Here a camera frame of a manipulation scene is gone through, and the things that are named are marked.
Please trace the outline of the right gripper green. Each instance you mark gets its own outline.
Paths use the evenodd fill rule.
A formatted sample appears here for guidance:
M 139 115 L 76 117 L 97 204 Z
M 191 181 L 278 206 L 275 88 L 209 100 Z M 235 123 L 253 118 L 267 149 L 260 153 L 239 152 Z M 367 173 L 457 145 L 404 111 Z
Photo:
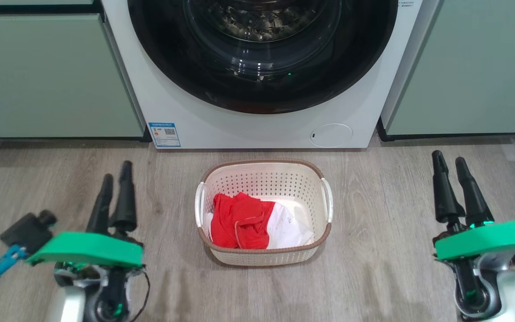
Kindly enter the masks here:
M 456 200 L 441 151 L 432 153 L 432 163 L 436 221 L 456 224 L 464 217 L 466 226 L 473 228 L 435 241 L 437 258 L 448 261 L 515 249 L 515 221 L 493 224 L 492 212 L 464 157 L 458 157 L 455 165 L 464 194 L 465 215 L 464 208 Z

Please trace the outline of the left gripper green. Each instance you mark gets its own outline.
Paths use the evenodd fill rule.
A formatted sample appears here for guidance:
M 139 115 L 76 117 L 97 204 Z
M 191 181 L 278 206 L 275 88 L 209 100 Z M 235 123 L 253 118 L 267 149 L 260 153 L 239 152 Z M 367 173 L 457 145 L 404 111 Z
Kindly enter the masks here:
M 112 279 L 127 280 L 144 269 L 144 245 L 129 232 L 137 228 L 133 164 L 124 161 L 118 180 L 118 197 L 109 220 L 113 196 L 113 177 L 103 177 L 86 232 L 62 232 L 27 258 L 35 266 L 54 263 L 54 277 L 60 287 L 86 287 L 110 284 Z M 109 233 L 108 228 L 116 232 Z

